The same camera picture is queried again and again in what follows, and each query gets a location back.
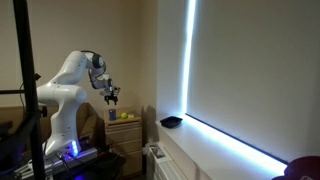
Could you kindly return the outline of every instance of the roller blind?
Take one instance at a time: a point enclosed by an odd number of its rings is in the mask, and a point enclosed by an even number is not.
[[[285,161],[320,155],[318,7],[198,0],[187,114]]]

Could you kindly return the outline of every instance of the white wall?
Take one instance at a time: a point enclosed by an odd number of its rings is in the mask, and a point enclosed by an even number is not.
[[[144,142],[157,141],[158,133],[155,127],[157,109],[157,0],[141,0],[141,66],[139,79],[141,81],[137,112],[143,121]]]
[[[158,2],[157,112],[181,112],[186,0]]]
[[[158,1],[157,118],[182,110],[186,6],[186,0]],[[174,141],[161,130],[158,133],[160,141],[188,179],[210,179]]]
[[[0,1],[0,89],[19,89],[22,83],[18,42],[15,30],[13,4]],[[17,95],[1,95],[0,105],[10,106],[20,102]]]

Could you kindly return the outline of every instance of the wooden cabinet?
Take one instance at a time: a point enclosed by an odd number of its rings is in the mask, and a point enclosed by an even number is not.
[[[121,113],[133,114],[122,119]],[[123,179],[142,173],[142,119],[130,108],[116,109],[116,120],[109,120],[109,109],[104,111],[106,143],[113,145],[113,152],[126,158],[121,177]]]

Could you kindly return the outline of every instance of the bright light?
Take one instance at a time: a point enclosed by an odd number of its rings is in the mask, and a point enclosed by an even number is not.
[[[76,141],[72,141],[72,149],[73,149],[73,155],[74,156],[77,156],[79,151],[78,151],[78,147],[77,147],[77,144],[76,144]]]
[[[47,152],[50,150],[50,148],[54,145],[54,143],[56,143],[56,141],[52,141],[52,143],[49,145],[49,147],[46,149],[46,154]]]
[[[188,1],[187,10],[187,24],[186,24],[186,44],[184,54],[184,67],[183,67],[183,85],[182,85],[182,112],[187,112],[187,94],[188,94],[188,80],[189,80],[189,66],[192,45],[192,33],[194,24],[194,13],[196,9],[196,0]]]
[[[197,120],[194,120],[189,116],[184,116],[183,119],[185,120],[185,122],[189,123],[194,128],[201,131],[201,133],[212,139],[214,143],[219,143],[225,147],[230,148],[235,153],[241,154],[250,161],[258,164],[260,167],[265,168],[266,170],[276,173],[279,176],[283,175],[284,170],[287,167],[286,164],[281,163],[271,158],[270,156],[267,156],[266,154],[263,154],[262,152],[253,149],[252,147],[243,144],[238,140],[233,139],[232,137],[225,135]]]

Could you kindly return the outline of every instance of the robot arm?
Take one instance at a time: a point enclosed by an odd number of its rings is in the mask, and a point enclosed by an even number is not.
[[[108,74],[104,74],[106,70],[106,64],[103,58],[91,51],[82,51],[86,57],[90,59],[87,66],[89,68],[88,74],[91,85],[94,89],[104,88],[104,91],[100,92],[100,95],[104,96],[105,101],[109,104],[109,100],[113,101],[115,105],[118,102],[117,95],[120,92],[120,88],[113,86],[112,79]]]
[[[105,73],[103,58],[91,51],[72,52],[57,75],[48,83],[37,88],[38,100],[44,104],[58,104],[59,110],[51,117],[52,133],[44,146],[46,159],[56,158],[57,153],[77,156],[81,150],[76,129],[76,113],[87,97],[86,91],[76,86],[88,69],[94,89],[104,89],[100,94],[117,102],[119,87]]]

